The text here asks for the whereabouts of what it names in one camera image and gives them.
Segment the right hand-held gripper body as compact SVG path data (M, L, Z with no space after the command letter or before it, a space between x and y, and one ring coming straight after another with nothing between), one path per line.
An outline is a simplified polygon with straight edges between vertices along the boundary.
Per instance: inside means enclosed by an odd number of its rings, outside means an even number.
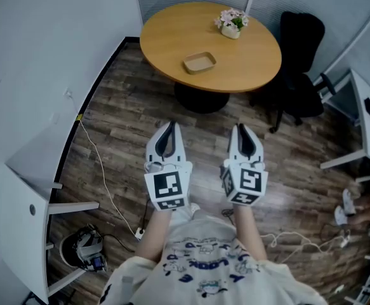
M268 172L261 161L235 162L226 159L220 167L220 178L228 202L252 207L264 197Z

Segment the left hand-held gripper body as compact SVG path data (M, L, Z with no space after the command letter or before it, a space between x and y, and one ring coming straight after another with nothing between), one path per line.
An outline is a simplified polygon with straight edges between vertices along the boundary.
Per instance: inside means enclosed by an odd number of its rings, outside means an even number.
M146 162L145 183L150 201L157 211L189 206L192 168L189 161L177 164Z

